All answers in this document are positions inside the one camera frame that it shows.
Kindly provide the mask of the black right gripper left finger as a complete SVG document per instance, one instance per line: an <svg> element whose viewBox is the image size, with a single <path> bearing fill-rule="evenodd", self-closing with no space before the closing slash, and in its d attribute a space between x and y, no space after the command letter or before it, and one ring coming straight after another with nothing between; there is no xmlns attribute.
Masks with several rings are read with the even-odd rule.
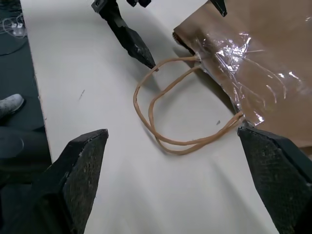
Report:
<svg viewBox="0 0 312 234"><path fill-rule="evenodd" d="M82 134L52 164L27 154L21 140L0 140L0 192L10 184L31 186L6 221L0 195L0 234L84 234L107 139L106 129Z"/></svg>

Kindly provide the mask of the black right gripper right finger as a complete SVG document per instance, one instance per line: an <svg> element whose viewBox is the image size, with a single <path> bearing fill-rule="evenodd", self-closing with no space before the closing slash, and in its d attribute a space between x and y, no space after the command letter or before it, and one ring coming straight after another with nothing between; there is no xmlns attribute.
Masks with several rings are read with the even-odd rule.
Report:
<svg viewBox="0 0 312 234"><path fill-rule="evenodd" d="M279 234L312 234L312 160L285 137L244 126L237 133Z"/></svg>

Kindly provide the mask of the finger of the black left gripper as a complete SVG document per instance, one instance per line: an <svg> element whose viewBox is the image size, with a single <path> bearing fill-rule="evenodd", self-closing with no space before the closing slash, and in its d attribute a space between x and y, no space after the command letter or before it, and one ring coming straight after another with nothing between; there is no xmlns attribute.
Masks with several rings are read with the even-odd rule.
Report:
<svg viewBox="0 0 312 234"><path fill-rule="evenodd" d="M131 29L122 18L117 0L94 0L91 7L102 19L107 21L117 40L128 52L129 56L137 59L150 69L155 67L154 58L141 36Z"/></svg>
<svg viewBox="0 0 312 234"><path fill-rule="evenodd" d="M224 0L211 0L211 3L223 17L227 15L227 9Z"/></svg>

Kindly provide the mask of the grey shoe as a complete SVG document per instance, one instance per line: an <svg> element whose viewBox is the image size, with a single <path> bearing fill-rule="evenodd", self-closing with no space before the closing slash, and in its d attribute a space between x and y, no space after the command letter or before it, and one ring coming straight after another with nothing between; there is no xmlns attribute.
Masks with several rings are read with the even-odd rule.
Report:
<svg viewBox="0 0 312 234"><path fill-rule="evenodd" d="M14 94L0 100L0 119L13 114L22 107L25 99L20 94Z"/></svg>

